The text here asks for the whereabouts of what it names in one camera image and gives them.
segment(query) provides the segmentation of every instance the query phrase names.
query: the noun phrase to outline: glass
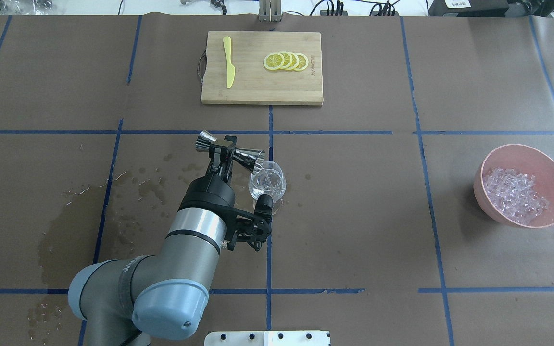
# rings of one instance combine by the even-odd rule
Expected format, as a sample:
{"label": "glass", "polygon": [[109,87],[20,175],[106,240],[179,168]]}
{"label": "glass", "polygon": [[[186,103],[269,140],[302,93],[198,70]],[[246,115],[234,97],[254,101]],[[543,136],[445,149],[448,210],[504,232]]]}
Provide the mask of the glass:
{"label": "glass", "polygon": [[258,200],[260,195],[271,195],[273,202],[277,202],[286,192],[286,178],[281,167],[272,161],[262,162],[262,169],[256,174],[249,175],[249,193]]}

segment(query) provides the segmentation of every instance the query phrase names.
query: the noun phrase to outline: yellow knife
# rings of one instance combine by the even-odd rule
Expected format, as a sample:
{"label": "yellow knife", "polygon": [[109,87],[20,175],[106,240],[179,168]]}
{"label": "yellow knife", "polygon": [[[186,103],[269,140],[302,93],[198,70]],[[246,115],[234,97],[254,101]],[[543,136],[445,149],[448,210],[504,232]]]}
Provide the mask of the yellow knife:
{"label": "yellow knife", "polygon": [[232,39],[230,37],[224,37],[224,51],[226,52],[226,87],[231,88],[237,69],[232,65]]}

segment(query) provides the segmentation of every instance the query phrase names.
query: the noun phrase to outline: pink bowl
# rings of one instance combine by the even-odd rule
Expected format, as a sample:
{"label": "pink bowl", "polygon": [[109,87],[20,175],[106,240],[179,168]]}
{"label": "pink bowl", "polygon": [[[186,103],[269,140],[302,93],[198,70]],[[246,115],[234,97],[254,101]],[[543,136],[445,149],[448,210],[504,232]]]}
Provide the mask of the pink bowl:
{"label": "pink bowl", "polygon": [[[521,173],[536,176],[534,190],[548,200],[549,206],[530,225],[521,225],[505,217],[486,195],[482,179],[495,167],[518,169]],[[538,149],[522,144],[506,144],[493,149],[476,172],[473,192],[482,210],[504,225],[520,228],[545,228],[554,225],[554,161]]]}

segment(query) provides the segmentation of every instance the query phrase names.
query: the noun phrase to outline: metal bracket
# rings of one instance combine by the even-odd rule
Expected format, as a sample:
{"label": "metal bracket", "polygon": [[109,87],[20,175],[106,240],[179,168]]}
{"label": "metal bracket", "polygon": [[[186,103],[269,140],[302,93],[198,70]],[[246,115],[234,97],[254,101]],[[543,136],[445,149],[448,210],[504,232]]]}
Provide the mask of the metal bracket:
{"label": "metal bracket", "polygon": [[260,0],[260,22],[281,22],[281,0]]}
{"label": "metal bracket", "polygon": [[211,332],[204,346],[330,346],[329,331]]}

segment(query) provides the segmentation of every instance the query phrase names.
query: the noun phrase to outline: wooden cutting board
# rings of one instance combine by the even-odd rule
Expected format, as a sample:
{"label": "wooden cutting board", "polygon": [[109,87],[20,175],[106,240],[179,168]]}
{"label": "wooden cutting board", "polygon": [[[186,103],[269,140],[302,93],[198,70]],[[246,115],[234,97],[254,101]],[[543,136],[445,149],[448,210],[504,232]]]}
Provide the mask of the wooden cutting board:
{"label": "wooden cutting board", "polygon": [[[232,88],[226,88],[224,37],[232,39],[236,67]],[[303,53],[309,65],[301,72],[269,71],[264,57],[273,52]],[[239,105],[322,105],[320,33],[280,31],[209,31],[202,103]]]}

